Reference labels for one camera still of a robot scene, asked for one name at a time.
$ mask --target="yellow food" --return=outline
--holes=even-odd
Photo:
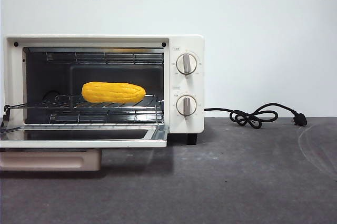
[[[136,103],[145,97],[145,90],[130,83],[89,82],[83,85],[82,96],[91,103]]]

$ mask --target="power cord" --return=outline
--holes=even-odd
[[[295,125],[299,125],[299,126],[305,126],[307,125],[307,121],[306,118],[304,116],[303,113],[297,113],[295,110],[290,109],[289,107],[286,107],[284,105],[281,104],[277,104],[277,103],[269,103],[269,104],[265,104],[259,108],[257,108],[253,113],[245,113],[243,111],[240,110],[231,110],[231,109],[225,109],[225,108],[207,108],[205,109],[205,112],[207,111],[223,111],[223,112],[230,112],[230,119],[231,121],[241,125],[241,126],[245,126],[247,123],[255,129],[259,129],[262,126],[262,122],[273,122],[275,120],[278,119],[279,115],[277,112],[272,111],[272,110],[266,110],[266,111],[261,111],[262,109],[268,107],[268,106],[278,106],[281,108],[284,108],[288,111],[290,111],[292,114],[294,114],[294,122]],[[261,114],[273,114],[274,117],[271,119],[262,119],[262,118],[258,118],[257,115],[261,115]]]

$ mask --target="toaster oven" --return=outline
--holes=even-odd
[[[199,35],[10,36],[4,46],[2,171],[98,170],[102,148],[196,144],[204,129]],[[88,103],[82,85],[140,85],[138,103]]]

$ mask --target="white knob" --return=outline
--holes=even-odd
[[[196,69],[196,59],[192,54],[182,54],[179,56],[176,66],[180,73],[189,75]]]
[[[182,96],[177,101],[177,110],[181,115],[190,116],[196,110],[196,101],[191,96]]]

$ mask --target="gray floor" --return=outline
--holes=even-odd
[[[337,119],[206,119],[196,146],[104,150],[91,173],[2,173],[7,223],[337,223]]]

